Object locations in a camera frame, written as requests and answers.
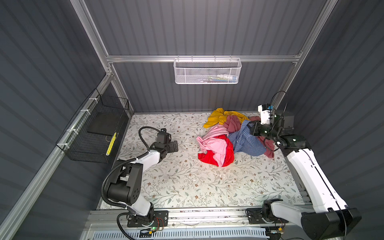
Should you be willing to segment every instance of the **white mesh basket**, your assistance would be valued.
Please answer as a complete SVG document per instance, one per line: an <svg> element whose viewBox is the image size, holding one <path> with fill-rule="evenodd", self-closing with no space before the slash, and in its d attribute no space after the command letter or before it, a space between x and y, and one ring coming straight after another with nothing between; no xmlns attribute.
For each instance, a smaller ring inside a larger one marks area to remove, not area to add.
<svg viewBox="0 0 384 240"><path fill-rule="evenodd" d="M189 61L175 58L173 67L177 84L236 84L241 61L239 58L191 58Z"/></svg>

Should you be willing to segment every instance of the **gray wall panel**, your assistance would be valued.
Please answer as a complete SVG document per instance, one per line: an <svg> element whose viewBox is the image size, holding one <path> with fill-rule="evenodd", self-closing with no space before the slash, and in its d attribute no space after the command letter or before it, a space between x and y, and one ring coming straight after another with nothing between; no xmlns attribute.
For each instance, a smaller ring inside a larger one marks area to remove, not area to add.
<svg viewBox="0 0 384 240"><path fill-rule="evenodd" d="M176 84L172 63L114 63L135 112L256 110L269 103L291 63L243 63L238 84Z"/></svg>
<svg viewBox="0 0 384 240"><path fill-rule="evenodd" d="M384 205L376 201L384 197L383 9L383 1L340 0L288 91L297 133L362 213L347 239L384 234Z"/></svg>
<svg viewBox="0 0 384 240"><path fill-rule="evenodd" d="M86 0L110 55L297 54L324 2Z"/></svg>
<svg viewBox="0 0 384 240"><path fill-rule="evenodd" d="M2 222L105 71L67 0L0 1L0 39ZM78 239L109 167L63 159L14 239Z"/></svg>

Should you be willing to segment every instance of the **side wall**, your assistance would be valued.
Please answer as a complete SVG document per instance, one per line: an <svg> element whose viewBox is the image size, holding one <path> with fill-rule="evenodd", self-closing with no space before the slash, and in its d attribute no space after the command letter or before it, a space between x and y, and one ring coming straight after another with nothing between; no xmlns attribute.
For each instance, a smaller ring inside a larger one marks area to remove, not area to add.
<svg viewBox="0 0 384 240"><path fill-rule="evenodd" d="M105 72L69 0L0 1L0 39L1 223ZM77 238L106 170L64 159L15 239Z"/></svg>
<svg viewBox="0 0 384 240"><path fill-rule="evenodd" d="M288 92L296 133L362 213L347 239L384 234L383 9L383 1L339 0Z"/></svg>

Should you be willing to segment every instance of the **black wire basket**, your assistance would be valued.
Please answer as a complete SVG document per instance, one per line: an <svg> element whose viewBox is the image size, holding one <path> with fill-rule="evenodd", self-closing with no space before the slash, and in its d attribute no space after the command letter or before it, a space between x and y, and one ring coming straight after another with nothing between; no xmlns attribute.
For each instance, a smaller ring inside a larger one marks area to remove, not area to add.
<svg viewBox="0 0 384 240"><path fill-rule="evenodd" d="M74 161L114 161L128 124L128 110L128 99L99 95L87 110L80 110L82 116L67 140L56 145Z"/></svg>

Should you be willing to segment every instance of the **wire basket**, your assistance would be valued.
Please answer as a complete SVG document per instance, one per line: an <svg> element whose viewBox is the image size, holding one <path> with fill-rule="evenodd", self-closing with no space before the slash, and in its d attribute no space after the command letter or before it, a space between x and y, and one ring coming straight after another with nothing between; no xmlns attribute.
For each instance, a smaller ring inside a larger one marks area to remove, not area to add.
<svg viewBox="0 0 384 240"><path fill-rule="evenodd" d="M202 61L175 58L173 66L177 84L237 84L242 65L239 58Z"/></svg>
<svg viewBox="0 0 384 240"><path fill-rule="evenodd" d="M66 130L70 131L67 140L57 142L56 145L69 159L74 161L100 163L114 161L118 153L116 148L120 146L128 124L128 110L128 99L99 95L88 109L81 110L82 116L78 123L72 129ZM93 122L98 118L98 114L115 116L116 127L108 135L89 132Z"/></svg>

